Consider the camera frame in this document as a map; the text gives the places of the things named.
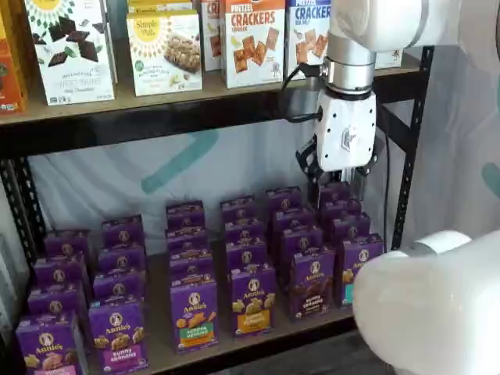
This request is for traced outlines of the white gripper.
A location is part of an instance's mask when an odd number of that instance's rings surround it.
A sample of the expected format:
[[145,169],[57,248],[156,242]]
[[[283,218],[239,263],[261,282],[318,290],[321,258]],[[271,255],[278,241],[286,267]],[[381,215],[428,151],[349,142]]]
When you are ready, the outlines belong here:
[[320,207],[321,187],[332,181],[332,172],[355,168],[353,191],[363,198],[366,179],[379,159],[374,147],[377,99],[371,91],[364,95],[344,95],[328,88],[320,91],[315,135],[298,149],[295,157],[307,179],[307,199]]

